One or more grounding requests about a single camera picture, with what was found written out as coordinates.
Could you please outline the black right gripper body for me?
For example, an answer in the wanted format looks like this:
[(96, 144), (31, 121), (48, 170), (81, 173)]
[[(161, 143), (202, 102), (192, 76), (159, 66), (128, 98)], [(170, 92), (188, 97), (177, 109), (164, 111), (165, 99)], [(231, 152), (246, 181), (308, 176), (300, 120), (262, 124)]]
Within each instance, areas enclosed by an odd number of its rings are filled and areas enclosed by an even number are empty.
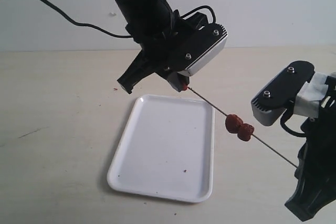
[[(302, 133), (287, 128), (291, 115), (305, 116)], [(298, 153), (299, 166), (295, 171), (298, 180), (327, 177), (335, 179), (335, 73), (329, 76), (316, 72), (305, 82), (295, 96), (289, 115), (280, 120), (284, 130), (294, 136), (305, 137), (306, 142)]]

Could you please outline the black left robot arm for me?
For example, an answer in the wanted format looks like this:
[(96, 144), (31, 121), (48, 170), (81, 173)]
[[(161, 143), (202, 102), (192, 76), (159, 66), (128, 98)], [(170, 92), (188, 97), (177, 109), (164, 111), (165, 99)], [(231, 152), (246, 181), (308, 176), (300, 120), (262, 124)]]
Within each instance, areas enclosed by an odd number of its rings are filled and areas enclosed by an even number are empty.
[(118, 79), (119, 85), (131, 93), (141, 80), (157, 74), (176, 91), (186, 90), (190, 77), (211, 60), (214, 22), (207, 20), (200, 7), (180, 15), (167, 0), (115, 2), (127, 22), (125, 37), (141, 47)]

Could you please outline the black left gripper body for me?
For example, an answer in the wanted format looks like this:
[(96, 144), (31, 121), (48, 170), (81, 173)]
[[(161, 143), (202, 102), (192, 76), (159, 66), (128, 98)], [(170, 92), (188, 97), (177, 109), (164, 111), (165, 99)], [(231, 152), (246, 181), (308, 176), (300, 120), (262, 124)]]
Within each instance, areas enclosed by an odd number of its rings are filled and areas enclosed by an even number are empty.
[(157, 71), (168, 77), (174, 71), (167, 66), (169, 54), (195, 31), (210, 24), (201, 9), (180, 15), (167, 0), (115, 0), (127, 21), (126, 30), (141, 50), (166, 58), (166, 65)]

